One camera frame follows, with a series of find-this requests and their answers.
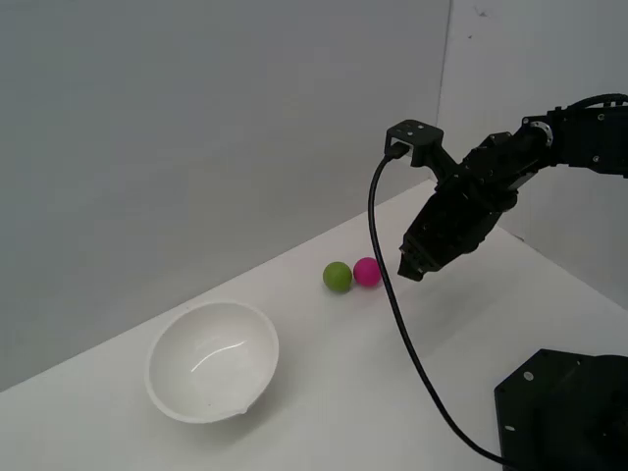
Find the black cable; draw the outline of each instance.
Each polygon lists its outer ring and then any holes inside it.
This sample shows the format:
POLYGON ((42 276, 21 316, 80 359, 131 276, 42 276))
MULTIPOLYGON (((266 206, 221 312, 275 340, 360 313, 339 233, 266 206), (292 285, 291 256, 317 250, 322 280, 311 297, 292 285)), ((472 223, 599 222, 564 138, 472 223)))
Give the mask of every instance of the black cable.
POLYGON ((590 98, 585 98, 584 100, 577 101, 573 105, 569 105, 567 109, 589 108, 591 106, 602 105, 604 103, 612 103, 613 101, 621 105, 628 102, 628 95, 624 95, 623 93, 607 93, 605 95, 596 95, 590 98))
POLYGON ((414 345, 412 344, 412 340, 410 339, 410 335, 408 331, 405 329, 405 323, 403 322, 403 317, 401 316, 401 311, 399 310, 399 305, 396 301, 396 296, 394 295, 393 284, 391 283, 391 278, 389 277, 389 273, 386 270, 386 265, 384 264, 384 256, 382 255, 382 249, 380 248, 380 242, 377 237, 377 228, 375 227, 375 192, 377 190, 377 183, 380 179, 380 175, 384 170, 384 167, 394 158, 398 158, 405 154, 408 147, 405 146, 406 150, 404 151, 402 147, 398 147, 401 149, 400 155, 387 155, 384 157, 380 165, 377 166, 375 170, 375 174, 373 175, 373 179, 371 180, 371 187, 369 189, 369 203, 368 203, 368 219, 369 219, 369 233, 371 235, 371 243, 373 244, 373 251, 375 252, 375 259, 377 260, 377 264, 380 268, 380 272, 382 272, 382 281, 384 282, 384 288, 386 288, 386 294, 389 297, 389 301, 391 302, 392 314, 394 315, 394 319, 396 320, 396 324, 399 327, 399 333, 401 334, 401 338, 403 339, 403 343, 405 344, 408 353, 410 354, 410 358, 412 359, 412 363, 414 363, 414 367, 416 368, 417 373, 421 377, 425 388, 428 390, 428 393, 432 397, 432 401, 441 412, 441 415, 453 430, 453 432, 458 435, 458 437, 465 442, 471 449, 475 452, 481 454, 485 458, 490 461, 494 461, 502 466, 506 466, 507 468, 516 471, 515 466, 508 461, 507 459, 502 458, 501 456, 497 456, 496 454, 492 454, 491 452, 483 449, 481 446, 477 445, 473 442, 469 437, 467 437, 462 430, 457 426, 457 424, 453 421, 447 410, 445 409, 445 405, 441 401, 438 393, 432 386, 432 382, 430 378, 428 378, 423 365, 421 364, 421 360, 419 359, 419 355, 416 353, 414 349, 414 345))

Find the bowl rim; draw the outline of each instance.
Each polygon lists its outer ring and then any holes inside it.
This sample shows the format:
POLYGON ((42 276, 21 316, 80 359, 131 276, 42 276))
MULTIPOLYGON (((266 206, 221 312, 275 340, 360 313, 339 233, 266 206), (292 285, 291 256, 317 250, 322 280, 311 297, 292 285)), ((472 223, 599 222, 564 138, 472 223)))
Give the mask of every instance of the bowl rim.
POLYGON ((180 422, 186 422, 187 424, 209 424, 209 423, 212 423, 212 422, 218 422, 219 420, 227 419, 227 418, 232 417, 234 415, 245 413, 248 410, 248 408, 257 400, 257 398, 268 387, 269 383, 273 379, 273 376, 275 376, 275 370, 277 369, 277 363, 278 362, 279 362, 279 338, 277 337, 277 331, 275 330, 275 326, 273 325, 271 320, 268 318, 268 316, 266 316, 266 314, 264 314, 258 308, 254 307, 254 306, 251 306, 250 304, 246 304, 246 303, 241 302, 241 301, 236 301, 234 299, 212 299, 212 300, 209 300, 209 301, 201 302, 201 303, 199 303, 197 305, 194 305, 193 307, 192 306, 186 306, 184 312, 182 312, 182 313, 178 314, 177 316, 175 316, 174 319, 172 319, 166 325, 166 327, 162 329, 160 334, 155 338, 155 340, 151 344, 150 348, 148 349, 148 355, 146 357, 146 362, 145 362, 145 366, 144 366, 144 385, 146 386, 146 391, 148 392, 148 395, 150 396, 150 399, 152 400, 153 404, 155 404, 155 406, 161 412, 166 414, 168 417, 170 417, 172 419, 175 419, 175 420, 179 420, 180 422), (259 317, 264 322, 264 325, 266 326, 268 332, 271 334, 272 343, 273 343, 274 358, 272 360, 273 361, 272 368, 271 368, 270 373, 266 376, 265 380, 260 384, 260 386, 257 388, 257 390, 251 395, 251 397, 245 402, 245 404, 242 407, 236 408, 236 409, 227 410, 227 411, 223 411, 223 412, 217 413, 217 414, 215 414, 214 416, 211 416, 211 417, 203 417, 203 418, 201 418, 201 417, 192 417, 192 416, 188 416, 188 415, 183 415, 183 414, 180 414, 179 412, 175 412, 168 405, 166 405, 157 396, 157 393, 153 389, 152 381, 150 379, 150 366, 152 364, 153 354, 155 352, 155 348, 157 347, 157 343, 159 343, 159 340, 161 340, 161 338, 182 317, 186 316, 187 314, 189 314, 189 313, 191 313, 193 311, 196 311, 197 309, 200 309, 200 308, 203 308, 203 307, 207 307, 207 306, 210 306, 210 305, 214 305, 214 304, 235 304, 237 306, 240 306, 240 307, 243 307, 245 309, 248 309, 249 311, 251 311, 252 313, 257 315, 257 317, 259 317))

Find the ball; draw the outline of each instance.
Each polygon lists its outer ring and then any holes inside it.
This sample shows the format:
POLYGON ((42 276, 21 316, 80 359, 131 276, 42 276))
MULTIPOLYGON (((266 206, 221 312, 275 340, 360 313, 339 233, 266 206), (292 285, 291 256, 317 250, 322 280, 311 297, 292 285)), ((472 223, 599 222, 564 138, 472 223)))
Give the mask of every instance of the ball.
POLYGON ((323 283, 325 286, 335 292, 346 292, 351 288, 353 276, 351 269, 346 263, 332 262, 323 272, 323 283))
POLYGON ((382 279, 377 260, 372 257, 364 257, 358 260, 353 267, 353 277, 355 277, 355 281, 364 287, 374 287, 382 279))

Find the green ball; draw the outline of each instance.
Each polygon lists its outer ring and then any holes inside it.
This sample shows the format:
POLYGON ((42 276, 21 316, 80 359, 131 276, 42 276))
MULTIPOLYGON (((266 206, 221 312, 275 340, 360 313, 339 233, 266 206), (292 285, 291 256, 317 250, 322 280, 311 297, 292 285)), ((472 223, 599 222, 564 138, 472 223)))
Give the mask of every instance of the green ball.
POLYGON ((332 291, 345 292, 351 288, 353 275, 351 269, 346 263, 332 262, 323 272, 323 283, 332 291))

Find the ceramic bowl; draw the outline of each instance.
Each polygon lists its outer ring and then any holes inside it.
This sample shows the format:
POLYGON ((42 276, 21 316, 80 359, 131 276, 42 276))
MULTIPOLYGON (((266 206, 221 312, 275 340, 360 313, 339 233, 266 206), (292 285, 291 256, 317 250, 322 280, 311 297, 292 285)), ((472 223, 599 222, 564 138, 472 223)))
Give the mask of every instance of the ceramic bowl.
POLYGON ((154 342, 146 389, 173 419, 217 422, 246 412, 270 383, 278 359, 277 333, 261 311, 210 302, 176 318, 154 342))

